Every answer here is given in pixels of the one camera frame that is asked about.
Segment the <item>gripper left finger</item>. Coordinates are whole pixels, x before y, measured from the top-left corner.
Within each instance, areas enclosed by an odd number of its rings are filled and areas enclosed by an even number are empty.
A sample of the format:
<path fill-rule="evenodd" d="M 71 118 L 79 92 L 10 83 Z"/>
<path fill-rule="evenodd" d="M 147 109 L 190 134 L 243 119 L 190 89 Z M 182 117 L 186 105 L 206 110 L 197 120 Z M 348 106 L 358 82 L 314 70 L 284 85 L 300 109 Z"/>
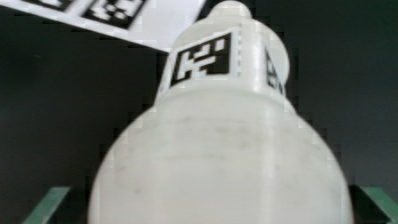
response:
<path fill-rule="evenodd" d="M 49 188 L 21 224 L 55 224 L 55 217 L 69 192 L 69 187 Z"/>

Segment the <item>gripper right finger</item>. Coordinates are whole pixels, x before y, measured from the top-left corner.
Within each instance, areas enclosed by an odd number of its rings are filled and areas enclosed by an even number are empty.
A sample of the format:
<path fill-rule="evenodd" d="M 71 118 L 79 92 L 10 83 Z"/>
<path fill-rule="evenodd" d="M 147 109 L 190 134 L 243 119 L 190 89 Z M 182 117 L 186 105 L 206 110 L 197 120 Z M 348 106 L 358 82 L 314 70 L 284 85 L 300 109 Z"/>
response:
<path fill-rule="evenodd" d="M 360 224 L 398 224 L 398 202 L 380 187 L 362 187 Z"/>

